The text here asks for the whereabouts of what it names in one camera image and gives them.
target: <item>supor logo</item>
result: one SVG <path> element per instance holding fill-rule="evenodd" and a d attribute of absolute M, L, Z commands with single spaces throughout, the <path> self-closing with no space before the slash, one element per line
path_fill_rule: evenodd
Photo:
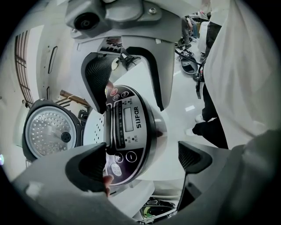
<path fill-rule="evenodd" d="M 135 112 L 135 119 L 136 119 L 136 124 L 137 124 L 137 128 L 141 128 L 141 119 L 139 117 L 139 109 L 138 107 L 134 107 L 133 108 L 134 112 Z"/>

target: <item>white shoe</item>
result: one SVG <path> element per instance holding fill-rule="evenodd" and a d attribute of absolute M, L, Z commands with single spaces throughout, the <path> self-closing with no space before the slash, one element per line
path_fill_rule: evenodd
<path fill-rule="evenodd" d="M 195 117 L 195 121 L 196 121 L 196 123 L 203 123 L 203 122 L 205 122 L 205 120 L 203 119 L 202 114 L 197 115 Z"/>
<path fill-rule="evenodd" d="M 193 128 L 186 129 L 184 132 L 187 136 L 195 136 L 196 134 L 192 131 Z"/>

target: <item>display screen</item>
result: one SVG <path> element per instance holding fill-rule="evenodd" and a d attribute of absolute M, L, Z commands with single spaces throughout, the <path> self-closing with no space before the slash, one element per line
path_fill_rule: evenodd
<path fill-rule="evenodd" d="M 124 122 L 125 122 L 125 131 L 133 131 L 133 119 L 131 107 L 124 109 Z"/>

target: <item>white shirt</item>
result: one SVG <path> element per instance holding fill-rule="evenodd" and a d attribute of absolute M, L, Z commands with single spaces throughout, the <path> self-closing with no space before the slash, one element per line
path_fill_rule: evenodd
<path fill-rule="evenodd" d="M 280 58 L 268 34 L 248 6 L 232 0 L 206 61 L 205 83 L 229 149 L 281 127 Z"/>
<path fill-rule="evenodd" d="M 207 13 L 210 12 L 211 10 L 212 9 L 211 9 L 210 0 L 202 0 L 201 9 L 198 12 L 198 15 L 201 19 L 209 20 L 207 17 Z"/>
<path fill-rule="evenodd" d="M 210 21 L 220 26 L 227 18 L 230 0 L 211 0 L 211 18 Z"/>
<path fill-rule="evenodd" d="M 202 22 L 200 26 L 200 37 L 198 42 L 198 49 L 200 52 L 205 53 L 206 52 L 206 38 L 207 38 L 207 31 L 208 31 L 208 24 L 210 22 Z"/>

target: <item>button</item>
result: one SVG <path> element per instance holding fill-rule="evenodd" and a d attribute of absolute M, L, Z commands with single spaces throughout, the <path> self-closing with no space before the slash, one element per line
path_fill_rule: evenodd
<path fill-rule="evenodd" d="M 137 160 L 137 155 L 134 152 L 128 152 L 126 154 L 126 160 L 130 163 L 134 163 Z"/>
<path fill-rule="evenodd" d="M 113 163 L 113 164 L 111 165 L 111 169 L 112 169 L 112 172 L 113 172 L 116 176 L 120 177 L 120 176 L 122 175 L 121 168 L 120 168 L 120 166 L 119 166 L 118 164 Z"/>
<path fill-rule="evenodd" d="M 114 160 L 115 160 L 115 162 L 117 162 L 117 163 L 121 163 L 121 162 L 123 162 L 123 156 L 122 156 L 122 154 L 121 153 L 115 153 L 115 155 L 114 155 Z"/>
<path fill-rule="evenodd" d="M 118 98 L 119 98 L 119 94 L 116 94 L 116 95 L 113 96 L 114 101 L 118 100 Z"/>
<path fill-rule="evenodd" d="M 118 92 L 117 88 L 114 88 L 111 92 L 110 92 L 110 96 L 116 95 Z"/>
<path fill-rule="evenodd" d="M 121 97 L 122 97 L 122 98 L 125 98 L 125 97 L 128 96 L 128 94 L 129 94 L 129 92 L 125 91 L 125 92 L 123 92 L 123 93 L 121 94 Z"/>

